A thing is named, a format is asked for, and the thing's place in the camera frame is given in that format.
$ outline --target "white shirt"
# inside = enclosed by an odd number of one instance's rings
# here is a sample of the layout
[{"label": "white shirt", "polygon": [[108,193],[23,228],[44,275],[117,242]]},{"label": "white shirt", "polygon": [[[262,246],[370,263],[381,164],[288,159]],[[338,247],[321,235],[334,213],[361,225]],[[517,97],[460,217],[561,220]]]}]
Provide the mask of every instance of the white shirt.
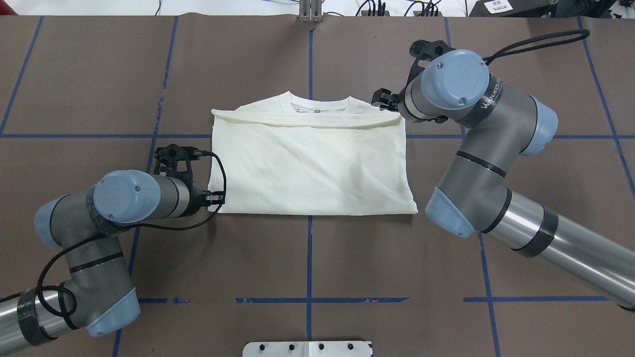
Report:
[{"label": "white shirt", "polygon": [[[227,174],[220,213],[417,213],[399,113],[351,97],[317,102],[290,92],[211,112],[212,150]],[[214,162],[208,188],[222,186]]]}]

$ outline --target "metal bracket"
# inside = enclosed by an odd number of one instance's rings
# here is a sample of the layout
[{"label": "metal bracket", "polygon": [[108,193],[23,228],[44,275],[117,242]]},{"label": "metal bracket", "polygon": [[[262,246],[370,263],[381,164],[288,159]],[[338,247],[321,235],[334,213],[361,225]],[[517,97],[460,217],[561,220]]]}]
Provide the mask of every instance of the metal bracket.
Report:
[{"label": "metal bracket", "polygon": [[250,342],[243,357],[372,357],[368,341]]},{"label": "metal bracket", "polygon": [[322,22],[322,0],[300,0],[300,22]]}]

